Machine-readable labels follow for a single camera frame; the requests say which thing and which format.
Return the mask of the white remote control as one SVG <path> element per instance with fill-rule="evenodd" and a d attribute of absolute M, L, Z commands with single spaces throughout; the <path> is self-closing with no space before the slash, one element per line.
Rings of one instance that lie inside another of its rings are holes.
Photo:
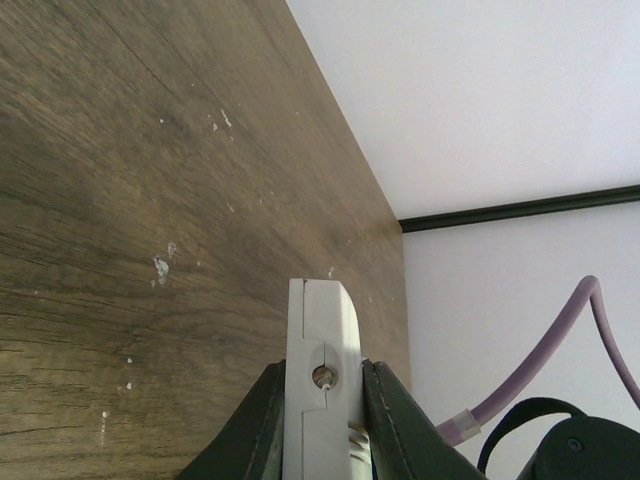
<path fill-rule="evenodd" d="M 289 283 L 284 479 L 373 478 L 358 318 L 336 280 Z"/>

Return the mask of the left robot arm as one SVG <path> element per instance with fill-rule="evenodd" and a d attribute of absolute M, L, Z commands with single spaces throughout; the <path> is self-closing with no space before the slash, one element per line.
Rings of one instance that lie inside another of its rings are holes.
<path fill-rule="evenodd" d="M 482 479 L 499 441 L 529 421 L 562 414 L 541 440 L 522 479 L 636 479 L 639 434 L 617 422 L 586 415 L 554 398 L 512 407 L 471 464 L 437 433 L 393 371 L 364 364 L 365 413 L 376 479 Z M 180 479 L 281 479 L 284 418 L 283 362 L 268 365 L 216 438 Z"/>

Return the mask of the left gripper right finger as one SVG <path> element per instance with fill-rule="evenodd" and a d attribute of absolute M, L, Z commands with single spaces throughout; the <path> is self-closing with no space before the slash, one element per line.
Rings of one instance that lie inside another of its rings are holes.
<path fill-rule="evenodd" d="M 477 480 L 484 475 L 451 447 L 391 368 L 362 362 L 366 426 L 376 479 Z"/>

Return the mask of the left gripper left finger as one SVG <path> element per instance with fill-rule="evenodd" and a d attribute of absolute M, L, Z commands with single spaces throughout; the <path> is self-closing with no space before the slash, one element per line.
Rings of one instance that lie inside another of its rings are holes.
<path fill-rule="evenodd" d="M 176 477 L 282 478 L 286 362 L 267 365 L 214 440 Z"/>

